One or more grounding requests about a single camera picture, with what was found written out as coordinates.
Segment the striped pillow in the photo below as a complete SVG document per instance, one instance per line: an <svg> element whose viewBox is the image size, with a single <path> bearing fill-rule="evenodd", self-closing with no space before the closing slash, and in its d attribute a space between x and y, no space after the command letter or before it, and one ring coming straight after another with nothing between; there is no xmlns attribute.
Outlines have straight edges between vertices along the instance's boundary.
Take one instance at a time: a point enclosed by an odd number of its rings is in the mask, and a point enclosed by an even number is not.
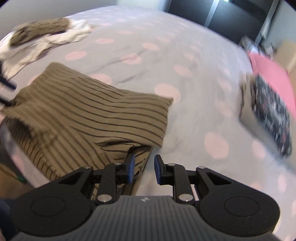
<svg viewBox="0 0 296 241"><path fill-rule="evenodd" d="M136 156L138 177L153 147L161 147L172 99L114 88L51 63L5 107L16 143L49 179L91 165Z"/></svg>

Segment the bed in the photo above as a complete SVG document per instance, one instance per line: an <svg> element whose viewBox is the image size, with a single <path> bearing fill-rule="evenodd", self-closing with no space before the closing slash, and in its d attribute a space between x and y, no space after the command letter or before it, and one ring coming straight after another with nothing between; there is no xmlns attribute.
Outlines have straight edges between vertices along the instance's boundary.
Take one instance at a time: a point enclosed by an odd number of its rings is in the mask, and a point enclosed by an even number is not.
<svg viewBox="0 0 296 241"><path fill-rule="evenodd" d="M173 97L163 147L153 150L136 194L172 194L170 186L156 183L155 154L186 169L206 166L273 197L281 209L275 235L285 241L296 237L296 175L238 119L239 83L252 72L243 49L203 26L164 12L110 6L70 18L86 19L93 32L27 65L12 79L16 91L3 87L0 94L12 99L50 62L60 62L117 88ZM0 134L27 180L34 187L47 183L5 126Z"/></svg>

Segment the ribbed grey surface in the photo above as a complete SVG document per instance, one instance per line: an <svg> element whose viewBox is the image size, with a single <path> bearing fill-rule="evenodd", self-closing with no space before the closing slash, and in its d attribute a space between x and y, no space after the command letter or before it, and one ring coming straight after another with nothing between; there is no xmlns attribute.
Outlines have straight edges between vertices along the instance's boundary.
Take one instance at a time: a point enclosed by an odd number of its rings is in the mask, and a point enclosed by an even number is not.
<svg viewBox="0 0 296 241"><path fill-rule="evenodd" d="M170 196L121 196L112 205L99 206L80 228L56 237L18 234L13 241L278 241L271 233L240 238L208 226L193 206L181 205Z"/></svg>

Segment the patterned cushion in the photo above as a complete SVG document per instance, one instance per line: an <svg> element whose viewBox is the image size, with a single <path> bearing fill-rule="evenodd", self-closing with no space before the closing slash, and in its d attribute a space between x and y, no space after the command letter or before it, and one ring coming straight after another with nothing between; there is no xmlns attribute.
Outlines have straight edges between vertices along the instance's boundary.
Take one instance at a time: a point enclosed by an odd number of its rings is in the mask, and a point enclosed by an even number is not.
<svg viewBox="0 0 296 241"><path fill-rule="evenodd" d="M287 71L268 57L250 53L249 58L252 63L253 74L263 77L271 89L282 98L290 111L291 117L296 119L294 92Z"/></svg>
<svg viewBox="0 0 296 241"><path fill-rule="evenodd" d="M261 76L255 78L251 95L255 116L277 142L281 157L289 157L292 153L292 141L290 115L285 103Z"/></svg>

